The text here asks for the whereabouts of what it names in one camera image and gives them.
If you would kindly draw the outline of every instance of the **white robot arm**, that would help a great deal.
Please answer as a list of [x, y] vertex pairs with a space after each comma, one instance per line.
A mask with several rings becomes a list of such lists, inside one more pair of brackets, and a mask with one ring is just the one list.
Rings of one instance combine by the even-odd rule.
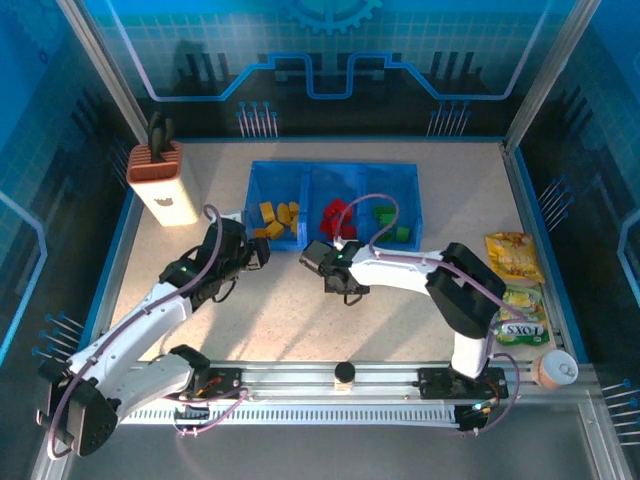
[[[451, 264], [502, 298], [504, 282], [464, 245], [452, 243], [444, 251], [399, 252], [362, 242], [344, 247], [312, 242], [300, 262], [324, 277], [325, 292], [344, 295], [353, 305], [374, 285], [431, 295], [454, 330], [451, 368], [468, 379], [477, 378], [487, 364], [489, 326], [498, 306], [477, 290], [455, 278], [443, 264]], [[349, 295], [358, 295], [348, 301]]]
[[[51, 359], [40, 366], [36, 399], [39, 425], [52, 428], [54, 412], [64, 403], [61, 398], [72, 379], [76, 385], [70, 389], [68, 402], [61, 407], [64, 414], [55, 425], [55, 436], [79, 456], [94, 452], [122, 419], [157, 398], [176, 394], [195, 397], [205, 388], [208, 392], [205, 398], [216, 396], [220, 390], [229, 391], [229, 382], [225, 381], [229, 379], [220, 379], [223, 385], [208, 387], [212, 375], [209, 359], [186, 345], [172, 349], [142, 368], [131, 367], [164, 334], [190, 319], [205, 301], [224, 301], [240, 272], [260, 269], [268, 262], [267, 240], [248, 240], [244, 225], [235, 218], [236, 215], [222, 216], [220, 251], [211, 268], [194, 286], [189, 287], [190, 281], [205, 270], [212, 257], [218, 235], [215, 224], [209, 227], [202, 245], [167, 266], [149, 294], [117, 325], [67, 362]], [[231, 283], [231, 289], [219, 299], [217, 295], [225, 283]], [[149, 305], [170, 294], [174, 295], [147, 310]], [[139, 315], [140, 311], [145, 314], [123, 331], [127, 319]], [[98, 356], [99, 348], [104, 350]]]

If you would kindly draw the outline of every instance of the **metal frame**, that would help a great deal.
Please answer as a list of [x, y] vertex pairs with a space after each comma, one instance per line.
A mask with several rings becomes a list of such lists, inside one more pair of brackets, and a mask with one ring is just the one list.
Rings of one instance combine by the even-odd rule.
[[578, 0], [556, 37], [538, 76], [527, 92], [506, 135], [506, 150], [514, 153], [536, 117], [558, 76], [591, 22], [601, 0]]
[[[397, 363], [354, 362], [356, 379], [350, 390], [336, 389], [331, 362], [213, 362], [213, 367], [242, 369], [242, 384], [249, 389], [248, 402], [273, 405], [473, 405], [473, 400], [422, 400], [415, 385], [420, 368], [447, 368], [449, 362]], [[515, 369], [509, 362], [491, 362], [504, 370], [509, 391], [515, 385]], [[559, 390], [537, 386], [531, 362], [518, 362], [518, 404], [579, 404], [601, 398], [595, 370], [580, 366], [578, 381]], [[175, 408], [175, 403], [157, 400], [148, 410]]]
[[147, 120], [118, 66], [111, 58], [100, 36], [97, 35], [97, 28], [82, 5], [82, 1], [56, 1], [136, 139], [140, 143], [145, 143], [147, 141]]
[[600, 478], [633, 478], [605, 401], [589, 394], [588, 400], [581, 402], [578, 408]]

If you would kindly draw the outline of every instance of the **white table surface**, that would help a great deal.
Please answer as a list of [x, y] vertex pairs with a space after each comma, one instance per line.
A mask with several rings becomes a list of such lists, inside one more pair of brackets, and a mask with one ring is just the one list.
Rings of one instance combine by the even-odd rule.
[[[440, 142], [282, 142], [186, 144], [206, 201], [224, 212], [245, 203], [254, 160], [416, 163], [424, 232], [422, 250], [467, 245], [484, 261], [484, 235], [522, 226], [498, 144]], [[145, 208], [118, 297], [114, 323], [157, 282], [171, 261], [199, 245], [204, 217], [189, 226], [161, 227]], [[191, 320], [159, 341], [145, 359], [186, 343], [213, 360], [448, 360], [453, 331], [433, 302], [413, 292], [374, 287], [347, 308], [325, 295], [320, 277], [299, 254], [274, 252], [266, 267], [243, 275], [230, 298], [207, 302]], [[520, 360], [554, 348], [500, 347]]]

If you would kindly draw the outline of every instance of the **black cap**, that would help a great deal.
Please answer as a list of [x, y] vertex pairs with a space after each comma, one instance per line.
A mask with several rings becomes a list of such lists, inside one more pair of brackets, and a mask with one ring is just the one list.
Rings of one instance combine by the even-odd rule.
[[336, 366], [335, 377], [340, 383], [351, 383], [356, 378], [356, 367], [351, 362], [340, 362]]

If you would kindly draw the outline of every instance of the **bin compartment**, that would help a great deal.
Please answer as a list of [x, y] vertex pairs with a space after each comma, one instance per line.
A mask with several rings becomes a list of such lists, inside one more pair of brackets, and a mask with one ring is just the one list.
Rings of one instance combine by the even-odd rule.
[[[325, 208], [335, 199], [341, 199], [345, 205], [358, 198], [361, 191], [363, 166], [355, 163], [316, 163], [311, 166], [309, 186], [309, 209], [307, 238], [330, 242], [332, 239], [320, 231]], [[361, 237], [362, 225], [358, 222], [360, 205], [353, 209], [353, 217], [349, 225], [356, 227], [358, 238]]]
[[306, 244], [306, 185], [308, 173], [306, 167], [300, 162], [253, 162], [251, 174], [249, 176], [249, 187], [247, 189], [247, 201], [245, 204], [245, 223], [247, 235], [254, 236], [256, 228], [265, 228], [260, 204], [271, 202], [274, 212], [278, 205], [289, 202], [296, 202], [300, 205], [298, 215], [298, 238], [295, 237], [291, 228], [285, 226], [285, 233], [278, 240], [271, 240], [269, 243], [272, 250], [280, 251], [300, 251]]
[[[400, 217], [393, 227], [393, 239], [388, 243], [377, 243], [382, 248], [404, 251], [419, 251], [422, 240], [422, 208], [420, 204], [420, 186], [418, 169], [410, 164], [367, 164], [364, 173], [366, 193], [385, 193], [398, 202]], [[363, 202], [366, 209], [365, 231], [363, 240], [369, 241], [380, 230], [375, 217], [375, 208], [388, 207], [388, 200], [372, 198]], [[406, 242], [398, 241], [398, 228], [408, 228], [409, 238]]]

